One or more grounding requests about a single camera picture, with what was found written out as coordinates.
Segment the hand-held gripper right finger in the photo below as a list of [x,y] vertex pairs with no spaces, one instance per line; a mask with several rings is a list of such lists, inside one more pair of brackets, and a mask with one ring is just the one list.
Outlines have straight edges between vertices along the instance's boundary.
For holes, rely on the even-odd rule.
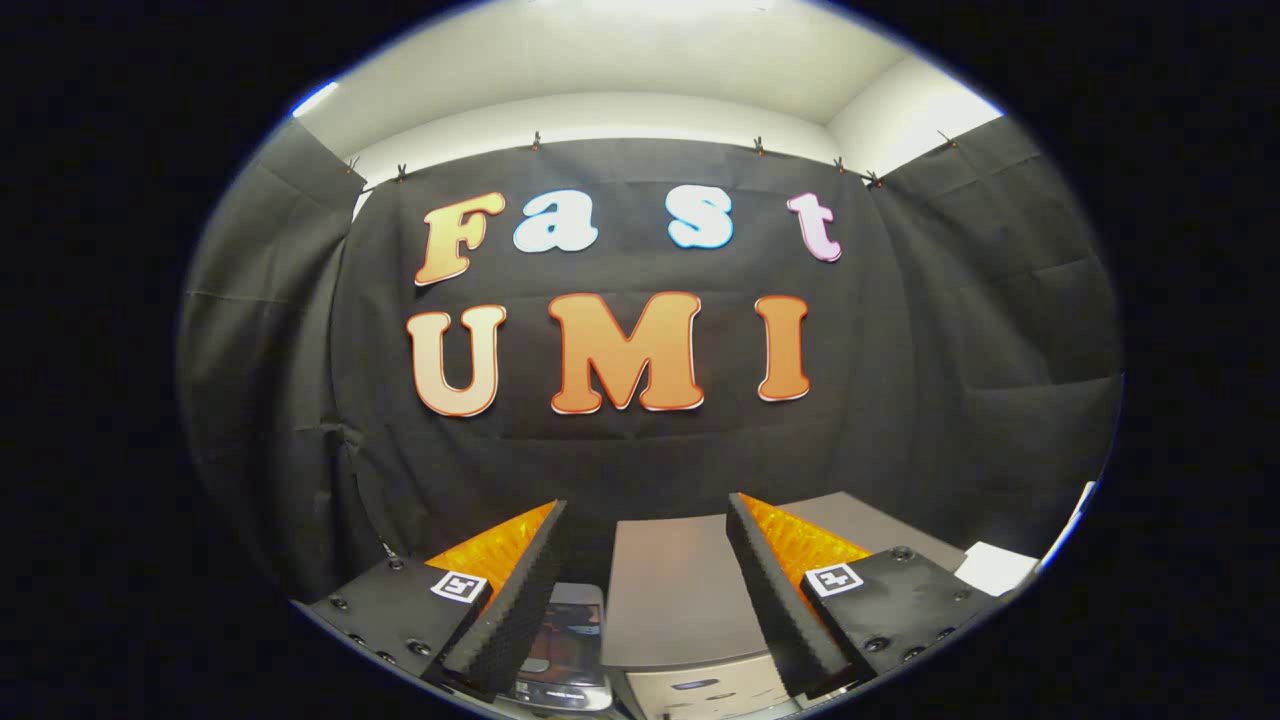
[[1000,606],[911,546],[872,552],[748,495],[728,503],[726,534],[790,694],[895,673]]

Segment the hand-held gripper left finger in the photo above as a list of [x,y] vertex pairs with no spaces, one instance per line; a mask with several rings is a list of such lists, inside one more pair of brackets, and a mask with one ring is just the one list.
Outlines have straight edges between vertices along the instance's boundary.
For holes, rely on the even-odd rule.
[[556,500],[433,559],[388,553],[301,610],[406,676],[493,700],[512,687],[539,633],[567,555],[568,515]]

